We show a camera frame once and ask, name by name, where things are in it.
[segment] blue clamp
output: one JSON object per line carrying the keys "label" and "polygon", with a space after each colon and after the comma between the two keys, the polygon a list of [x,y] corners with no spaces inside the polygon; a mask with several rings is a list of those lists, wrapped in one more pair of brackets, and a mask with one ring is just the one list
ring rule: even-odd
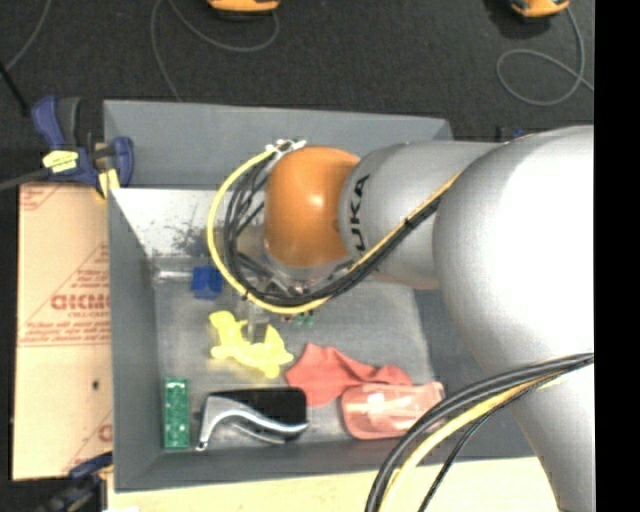
{"label": "blue clamp", "polygon": [[47,166],[47,178],[50,181],[76,181],[95,187],[104,192],[100,185],[102,171],[95,167],[95,161],[102,157],[114,157],[115,169],[121,186],[127,186],[133,176],[133,143],[128,137],[116,137],[105,149],[90,152],[77,143],[75,136],[76,113],[80,98],[47,96],[38,101],[31,109],[31,118],[37,132],[42,136],[49,149],[54,151],[72,151],[77,154],[75,161],[64,170]]}
{"label": "blue clamp", "polygon": [[46,503],[35,508],[35,512],[74,512],[87,510],[93,500],[95,510],[107,508],[107,486],[99,471],[113,464],[112,452],[98,455],[73,468],[67,475],[69,484],[58,491]]}

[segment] pink cloth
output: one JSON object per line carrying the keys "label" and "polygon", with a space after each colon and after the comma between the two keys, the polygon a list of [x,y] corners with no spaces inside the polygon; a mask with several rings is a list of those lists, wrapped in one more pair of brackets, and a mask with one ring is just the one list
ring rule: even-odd
{"label": "pink cloth", "polygon": [[344,391],[363,382],[411,385],[411,378],[397,366],[375,368],[345,356],[333,347],[307,343],[298,362],[286,372],[290,386],[302,389],[312,407],[326,405]]}

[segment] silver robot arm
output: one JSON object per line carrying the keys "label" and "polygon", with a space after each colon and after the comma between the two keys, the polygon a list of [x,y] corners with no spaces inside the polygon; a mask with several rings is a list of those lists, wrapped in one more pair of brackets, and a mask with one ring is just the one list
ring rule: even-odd
{"label": "silver robot arm", "polygon": [[[441,288],[488,375],[593,352],[593,144],[593,127],[580,126],[507,144],[431,142],[376,151],[344,188],[343,241],[357,259],[465,169],[437,214],[398,246],[379,276]],[[595,510],[594,393],[590,366],[513,409],[562,511]]]}

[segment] yellow cable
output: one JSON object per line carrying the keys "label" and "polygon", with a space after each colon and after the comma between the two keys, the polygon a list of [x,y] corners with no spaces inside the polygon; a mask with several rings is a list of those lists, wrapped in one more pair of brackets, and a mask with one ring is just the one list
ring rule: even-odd
{"label": "yellow cable", "polygon": [[[265,309],[267,311],[271,311],[273,313],[279,313],[279,314],[283,314],[283,315],[297,315],[297,314],[305,313],[307,311],[315,309],[318,306],[321,306],[322,304],[327,302],[329,299],[331,299],[331,296],[323,297],[321,299],[316,299],[316,300],[313,300],[313,301],[310,301],[310,302],[307,302],[305,304],[301,304],[301,305],[298,305],[298,306],[276,306],[274,304],[269,304],[268,302],[265,302],[262,299],[259,299],[258,297],[253,295],[252,293],[250,293],[233,276],[233,274],[231,274],[231,272],[229,272],[229,270],[224,265],[224,262],[222,261],[222,258],[218,254],[218,250],[216,248],[216,243],[215,243],[215,232],[214,232],[215,231],[215,217],[216,217],[216,212],[218,211],[218,207],[220,206],[220,203],[222,202],[222,199],[224,197],[224,194],[227,192],[227,190],[229,190],[231,185],[233,185],[233,183],[236,180],[238,180],[244,173],[248,172],[253,166],[255,166],[255,165],[259,164],[260,162],[262,162],[263,160],[269,158],[271,155],[273,155],[277,151],[278,151],[278,147],[276,146],[276,147],[272,147],[270,149],[267,149],[266,151],[260,153],[259,155],[254,156],[253,158],[251,158],[250,160],[248,160],[247,162],[242,164],[240,167],[238,167],[235,171],[233,171],[231,173],[231,175],[224,181],[224,183],[222,184],[222,186],[218,190],[216,196],[214,197],[213,203],[211,204],[211,209],[209,210],[209,217],[207,219],[207,244],[209,246],[209,252],[211,253],[211,257],[213,258],[213,262],[215,263],[216,267],[218,268],[218,270],[220,271],[222,276],[225,278],[225,280],[240,295],[242,295],[247,300],[250,300],[254,304],[260,306],[261,308],[263,308],[263,309]],[[351,267],[349,268],[348,272],[353,272],[354,270],[356,270],[357,268],[362,266],[364,263],[366,263],[372,256],[374,256],[376,254],[376,252],[378,252],[380,250],[380,248],[385,243],[387,243],[389,241],[389,239],[392,236],[394,236],[400,229],[402,229],[402,227],[404,226],[406,221],[410,222],[411,220],[413,220],[415,218],[415,216],[418,215],[418,213],[420,213],[420,211],[423,208],[427,207],[428,205],[433,203],[436,199],[441,197],[449,189],[449,187],[451,187],[453,182],[458,178],[458,176],[460,176],[460,174],[462,174],[462,171],[459,171],[454,176],[449,178],[442,186],[440,186],[440,188],[438,188],[438,190],[436,190],[427,199],[425,199],[422,203],[420,203],[420,205],[418,205],[416,208],[414,208],[414,210],[406,217],[406,219],[404,221],[399,223],[391,232],[389,232],[375,246],[373,246],[369,251],[367,251],[367,253],[364,256],[362,256],[362,258],[360,258],[357,262],[355,262],[353,265],[351,265]]]}
{"label": "yellow cable", "polygon": [[349,268],[349,272],[351,272],[352,270],[355,270],[356,268],[360,267],[361,265],[363,265],[364,263],[367,262],[367,260],[369,260],[369,258],[371,258],[376,252],[378,252],[378,250],[384,245],[386,244],[389,239],[395,235],[398,231],[400,231],[404,225],[405,222],[411,222],[416,215],[418,215],[420,213],[420,211],[423,208],[426,208],[427,206],[429,206],[431,203],[433,203],[436,199],[438,199],[439,197],[442,196],[442,194],[444,194],[447,190],[449,190],[449,187],[451,187],[451,185],[453,185],[453,182],[456,181],[458,179],[458,177],[462,174],[462,172],[464,171],[458,171],[455,175],[453,175],[451,178],[449,178],[447,181],[445,181],[440,188],[438,188],[438,190],[436,190],[433,194],[431,194],[427,199],[425,199],[424,201],[422,201],[422,203],[420,203],[418,206],[416,206],[413,211],[407,215],[407,217],[405,218],[405,220],[403,220],[402,222],[400,222],[395,228],[393,228],[393,230],[391,230],[385,237],[383,237],[382,239],[380,239],[380,241],[374,245],[371,249],[369,249],[369,251],[367,251],[367,253],[362,256],[362,258],[360,258],[356,263],[354,263],[351,268]]}
{"label": "yellow cable", "polygon": [[229,272],[227,267],[224,265],[222,258],[218,254],[215,240],[216,212],[218,211],[218,207],[222,202],[224,194],[227,192],[227,190],[229,190],[229,187],[231,187],[231,185],[240,178],[240,176],[248,172],[253,166],[269,158],[277,151],[278,147],[273,147],[271,149],[267,149],[259,155],[254,156],[253,158],[242,164],[240,167],[238,167],[235,171],[233,171],[231,175],[224,181],[217,194],[215,195],[213,202],[211,203],[211,209],[209,210],[209,217],[207,219],[207,245],[209,246],[209,252],[211,253],[211,258],[213,259],[215,266],[220,271],[225,280],[240,295],[246,297],[248,300],[260,306],[261,308],[266,309],[267,311],[283,315],[296,315],[314,309],[321,304],[324,304],[327,300],[329,300],[329,297],[308,302],[307,304],[303,304],[301,306],[274,306],[273,304],[264,302],[258,297],[251,294],[240,282],[238,282],[238,280],[231,274],[231,272]]}
{"label": "yellow cable", "polygon": [[400,487],[402,482],[406,479],[407,475],[411,470],[416,468],[420,461],[422,461],[427,454],[433,450],[439,443],[444,441],[454,432],[457,432],[465,425],[468,425],[472,421],[478,419],[484,414],[492,411],[496,407],[504,404],[507,400],[517,395],[521,391],[535,386],[541,381],[548,379],[549,377],[553,377],[554,375],[557,377],[561,375],[562,372],[550,373],[549,375],[544,375],[542,377],[537,377],[533,380],[525,382],[524,384],[516,385],[502,393],[497,395],[493,395],[479,404],[467,409],[460,415],[456,416],[452,420],[445,423],[443,426],[432,432],[422,443],[416,448],[413,453],[409,456],[409,458],[404,462],[400,468],[393,474],[391,479],[389,480],[389,484],[387,485],[387,489],[382,497],[382,503],[380,504],[380,512],[385,510],[391,510],[390,503],[393,500],[394,494],[397,492],[397,489]]}

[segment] robotic arm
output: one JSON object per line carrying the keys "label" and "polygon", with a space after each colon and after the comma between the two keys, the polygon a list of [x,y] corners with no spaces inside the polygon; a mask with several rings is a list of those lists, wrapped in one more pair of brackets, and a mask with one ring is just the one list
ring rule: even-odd
{"label": "robotic arm", "polygon": [[[296,298],[404,222],[411,232],[373,275],[441,288],[487,374],[593,352],[593,139],[579,126],[506,144],[401,144],[361,160],[297,149],[266,182],[264,256],[274,275],[306,283],[288,288]],[[413,225],[432,194],[435,215]],[[563,511],[595,509],[594,386],[591,366],[514,407]]]}

